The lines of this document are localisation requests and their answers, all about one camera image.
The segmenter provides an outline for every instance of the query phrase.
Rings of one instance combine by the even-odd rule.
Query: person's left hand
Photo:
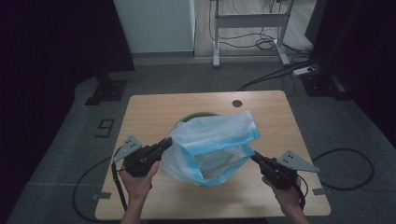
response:
[[[132,177],[125,170],[120,171],[120,176],[126,190],[128,191],[130,201],[146,200],[151,188],[152,177],[157,174],[159,168],[160,162],[156,161],[148,171],[148,175],[145,177]]]

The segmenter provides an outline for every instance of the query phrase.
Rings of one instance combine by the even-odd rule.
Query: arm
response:
[[[152,177],[157,174],[160,163],[156,161],[145,177],[132,177],[125,170],[120,171],[122,182],[128,191],[128,208],[121,220],[122,224],[138,224],[143,205],[149,194]]]
[[[271,182],[262,177],[262,182],[272,188],[277,201],[280,204],[283,214],[289,217],[294,224],[309,224],[303,210],[300,207],[300,196],[294,188],[291,189],[276,189]],[[297,179],[297,185],[301,186],[301,179]]]

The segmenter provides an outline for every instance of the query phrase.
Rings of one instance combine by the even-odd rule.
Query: wooden table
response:
[[[242,106],[234,107],[239,100]],[[250,145],[264,156],[279,157],[287,150],[311,161],[300,130],[283,91],[242,91],[136,95],[131,97],[115,150],[129,134],[143,145],[162,140],[183,117],[196,112],[231,115],[249,110],[255,117],[261,138]],[[322,186],[315,173],[299,172],[309,186],[304,212],[307,216],[327,216],[331,212],[325,195],[314,195],[312,189]],[[146,219],[203,219],[232,217],[283,216],[274,193],[261,181],[258,164],[248,161],[225,184],[219,187],[197,187],[163,174],[153,178],[143,208]],[[100,199],[96,208],[99,219],[120,219],[124,214],[120,196],[109,167],[102,192],[111,192],[109,199]]]

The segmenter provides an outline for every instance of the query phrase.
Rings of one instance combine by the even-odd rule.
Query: blue and white plastic bag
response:
[[[249,111],[178,122],[169,133],[173,145],[165,150],[162,171],[197,186],[222,185],[254,150],[248,144],[260,138]]]

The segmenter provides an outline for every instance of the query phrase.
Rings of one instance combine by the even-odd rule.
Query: white power adapter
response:
[[[295,76],[300,76],[300,75],[308,75],[308,74],[311,74],[314,72],[315,72],[315,69],[313,67],[309,66],[309,67],[305,67],[305,68],[296,69],[293,71],[293,74]]]

